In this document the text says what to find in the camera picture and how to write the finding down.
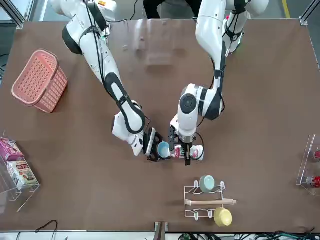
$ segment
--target blue cup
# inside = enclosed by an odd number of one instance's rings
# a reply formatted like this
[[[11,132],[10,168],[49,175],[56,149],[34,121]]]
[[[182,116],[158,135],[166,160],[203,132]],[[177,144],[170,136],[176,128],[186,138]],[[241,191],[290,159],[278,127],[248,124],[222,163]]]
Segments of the blue cup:
[[[166,141],[162,141],[159,143],[157,147],[158,154],[161,158],[166,159],[169,157],[170,152],[169,152],[169,143]]]
[[[199,181],[199,186],[202,192],[208,194],[215,187],[215,179],[210,175],[202,176]]]

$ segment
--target table surface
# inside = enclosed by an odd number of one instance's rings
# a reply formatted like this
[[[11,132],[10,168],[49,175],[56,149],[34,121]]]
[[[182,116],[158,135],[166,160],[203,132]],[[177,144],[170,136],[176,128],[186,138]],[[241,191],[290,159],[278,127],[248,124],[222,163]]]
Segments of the table surface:
[[[308,135],[320,130],[320,74],[299,20],[247,22],[241,46],[226,61],[225,111],[199,127],[204,161],[191,166],[135,157],[112,135],[117,106],[83,56],[64,45],[64,25],[26,22],[15,34],[0,88],[0,126],[18,141],[41,187],[21,212],[7,205],[0,230],[34,230],[56,219],[60,230],[152,231],[165,221],[174,232],[320,232],[320,198],[295,185]],[[213,66],[192,20],[114,24],[109,48],[131,99],[165,137],[183,88],[211,84]],[[37,49],[56,54],[69,81],[51,114],[11,95]],[[185,218],[184,186],[203,175],[223,180],[224,196],[238,201],[227,207],[230,227]]]

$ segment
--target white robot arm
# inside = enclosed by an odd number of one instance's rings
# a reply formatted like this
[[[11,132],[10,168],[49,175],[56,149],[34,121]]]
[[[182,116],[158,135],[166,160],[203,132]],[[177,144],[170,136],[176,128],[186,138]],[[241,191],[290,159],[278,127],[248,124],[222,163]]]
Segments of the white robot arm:
[[[223,112],[223,80],[228,53],[240,44],[247,21],[246,12],[262,14],[269,0],[202,0],[196,23],[195,36],[199,45],[209,54],[214,67],[210,88],[189,84],[181,94],[177,115],[170,122],[169,146],[181,144],[185,164],[190,165],[190,149],[197,133],[198,115],[214,120]],[[225,11],[232,10],[228,21]]]
[[[131,145],[138,156],[141,151],[151,158],[155,129],[144,133],[146,117],[141,106],[131,101],[122,84],[118,67],[107,44],[101,38],[114,21],[117,4],[112,0],[50,0],[56,13],[71,18],[62,31],[62,38],[69,50],[83,55],[95,76],[103,84],[120,109],[114,116],[112,133]]]

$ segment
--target can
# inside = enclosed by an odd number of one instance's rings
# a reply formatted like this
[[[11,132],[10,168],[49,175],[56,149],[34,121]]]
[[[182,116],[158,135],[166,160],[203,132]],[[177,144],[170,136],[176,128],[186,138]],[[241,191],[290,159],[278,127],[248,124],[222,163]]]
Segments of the can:
[[[306,178],[306,184],[313,188],[320,188],[320,176],[308,176]]]
[[[313,157],[315,160],[320,160],[320,150],[319,151],[315,151],[313,153]]]
[[[198,161],[202,161],[204,159],[204,154],[203,154],[204,148],[201,145],[193,145],[190,148],[190,154],[194,159],[197,159]],[[182,148],[181,145],[176,145],[174,146],[174,152],[170,154],[172,158],[177,158],[177,159],[184,159],[185,153],[184,149]]]

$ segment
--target white wire rack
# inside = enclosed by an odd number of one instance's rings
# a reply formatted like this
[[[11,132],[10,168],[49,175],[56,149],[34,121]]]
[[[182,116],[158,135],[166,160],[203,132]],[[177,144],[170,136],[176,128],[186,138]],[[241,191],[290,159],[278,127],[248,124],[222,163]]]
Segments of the white wire rack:
[[[185,186],[184,187],[184,216],[186,218],[194,218],[196,221],[199,220],[199,218],[209,218],[211,219],[213,217],[213,212],[215,209],[204,209],[204,208],[195,208],[195,209],[187,209],[187,206],[185,204],[186,202],[186,195],[192,194],[192,195],[201,195],[201,194],[220,194],[221,200],[224,199],[223,191],[226,189],[225,183],[223,181],[220,182],[220,185],[215,185],[212,192],[204,193],[201,191],[199,187],[199,182],[197,180],[194,181],[193,186]]]

